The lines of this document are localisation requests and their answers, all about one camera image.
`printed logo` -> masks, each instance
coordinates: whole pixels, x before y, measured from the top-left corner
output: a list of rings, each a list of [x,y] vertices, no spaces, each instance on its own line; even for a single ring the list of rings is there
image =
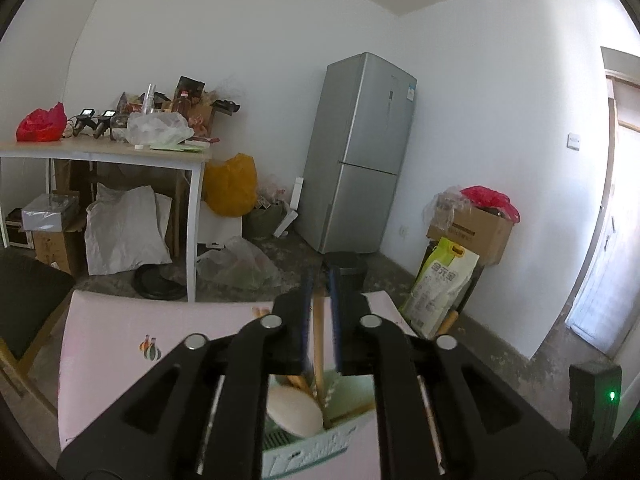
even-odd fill
[[[162,357],[162,352],[156,346],[156,338],[152,337],[151,341],[149,341],[149,334],[145,335],[145,340],[140,343],[140,351],[145,359],[150,361],[158,361]]]

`metal bolt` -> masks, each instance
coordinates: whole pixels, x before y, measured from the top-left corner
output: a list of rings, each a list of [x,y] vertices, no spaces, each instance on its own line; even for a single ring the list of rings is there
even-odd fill
[[[367,314],[366,316],[362,316],[360,318],[360,324],[364,328],[375,328],[382,325],[382,320],[375,314]]]
[[[208,341],[207,336],[202,334],[191,334],[187,336],[184,340],[184,345],[189,350],[197,350],[198,348],[202,348]]]
[[[268,316],[264,316],[260,323],[265,328],[277,328],[282,324],[282,318],[275,314],[269,314]]]
[[[458,346],[458,342],[452,335],[441,335],[436,339],[436,345],[438,345],[443,350],[453,350],[456,346]]]

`white cloth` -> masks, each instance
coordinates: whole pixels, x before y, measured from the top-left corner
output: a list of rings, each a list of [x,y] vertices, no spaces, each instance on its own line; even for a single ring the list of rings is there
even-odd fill
[[[87,208],[84,232],[89,274],[171,263],[164,243],[171,201],[154,193],[151,186],[119,191],[98,184],[97,201]]]

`refrigerator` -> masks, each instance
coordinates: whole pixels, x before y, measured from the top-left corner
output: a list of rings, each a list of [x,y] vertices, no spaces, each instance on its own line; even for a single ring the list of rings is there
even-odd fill
[[[294,226],[319,253],[380,248],[416,82],[369,52],[327,67]]]

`chair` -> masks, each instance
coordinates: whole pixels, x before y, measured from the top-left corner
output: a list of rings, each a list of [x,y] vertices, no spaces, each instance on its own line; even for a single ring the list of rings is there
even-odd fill
[[[74,283],[66,272],[17,250],[0,250],[0,374],[19,396],[23,387],[54,416],[57,410],[28,372],[68,307]]]

